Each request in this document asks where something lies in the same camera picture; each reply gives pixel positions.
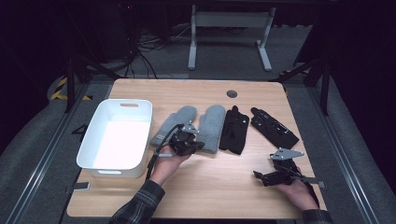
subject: gray carpet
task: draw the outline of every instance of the gray carpet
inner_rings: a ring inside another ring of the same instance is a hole
[[[293,61],[304,42],[310,27],[282,27],[271,30],[266,45],[272,72],[265,72],[254,41],[260,38],[261,31],[247,29],[238,35],[228,31],[210,29],[198,34],[196,69],[188,70],[190,42],[187,36],[164,49],[154,49],[143,53],[150,61],[159,78],[189,79],[244,79],[267,80],[275,78],[283,70],[292,68]],[[153,78],[141,59],[136,58],[127,73],[127,77]],[[347,160],[359,179],[368,202],[374,210],[376,221],[373,223],[396,223],[396,202],[386,180],[377,169],[367,146],[350,117],[338,90],[333,82],[329,92],[329,117],[323,118],[317,110],[317,94],[320,83],[314,89],[302,84],[304,76],[299,75],[284,83],[289,94],[290,107],[297,121],[304,145],[311,160],[314,172],[323,180],[327,188],[322,194],[334,223],[366,223],[359,199],[351,192],[337,153],[334,141],[324,125],[329,121],[336,137],[345,151]],[[54,82],[49,95],[58,84]],[[59,136],[56,147],[49,158],[45,175],[36,186],[31,198],[26,199],[26,209],[21,211],[18,220],[9,223],[107,223],[107,217],[75,218],[69,217],[64,209],[69,194],[65,188],[74,183],[78,176],[76,156],[80,135],[72,132],[83,124],[89,124],[97,105],[106,99],[111,81],[96,75],[88,87],[78,85],[86,95],[92,95],[91,101],[81,101],[73,112]],[[30,176],[40,164],[48,146],[54,145],[53,135],[59,124],[67,117],[64,113],[66,103],[52,100],[35,118],[33,118],[15,137],[0,158],[0,223],[6,223],[11,212],[23,194]],[[292,223],[292,220],[278,220],[278,223]]]

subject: yellow tape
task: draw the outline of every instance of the yellow tape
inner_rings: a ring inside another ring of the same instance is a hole
[[[61,91],[64,88],[64,85],[66,83],[67,83],[67,77],[64,76],[64,78],[61,79],[58,86],[56,87],[55,92],[50,97],[51,100],[67,100],[67,95],[61,95]],[[91,95],[85,95],[82,98],[82,100],[92,100],[92,99],[93,99],[93,96],[91,96]]]

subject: round hole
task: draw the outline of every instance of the round hole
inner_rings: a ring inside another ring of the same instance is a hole
[[[235,98],[238,95],[236,91],[227,91],[227,96],[230,98]]]

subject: metal clip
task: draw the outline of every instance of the metal clip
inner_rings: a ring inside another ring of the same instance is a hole
[[[184,127],[181,129],[181,131],[185,133],[199,133],[199,131],[194,127],[194,125],[191,123],[191,120],[188,124],[185,124]]]
[[[285,161],[285,160],[288,160],[288,159],[293,159],[295,157],[301,157],[303,155],[304,155],[303,152],[294,151],[294,150],[290,150],[290,149],[287,149],[287,148],[280,147],[276,151],[276,153],[271,155],[271,159],[273,159],[275,161]]]

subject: wooden table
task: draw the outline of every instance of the wooden table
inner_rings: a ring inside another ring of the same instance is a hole
[[[226,92],[234,90],[236,98]],[[251,107],[265,110],[291,129],[300,133],[290,110],[283,87],[273,82],[118,79],[109,98],[145,99],[153,104],[151,136],[171,113],[184,105],[197,108],[193,121],[199,129],[199,116],[208,107],[221,104],[226,110],[237,105],[250,118]],[[154,147],[149,148],[148,160]],[[294,149],[305,152],[300,140]],[[197,152],[183,162],[177,172],[163,185],[165,196],[154,217],[172,218],[298,218],[300,211],[279,191],[264,187],[253,175],[275,169],[269,154],[276,148],[251,124],[242,154],[219,150],[217,154]],[[307,156],[293,159],[304,175],[314,176]],[[90,182],[87,190],[76,190],[67,208],[71,217],[111,217],[131,200],[145,181],[138,178],[94,177],[82,170],[78,182]],[[320,206],[325,209],[321,193],[314,185]]]

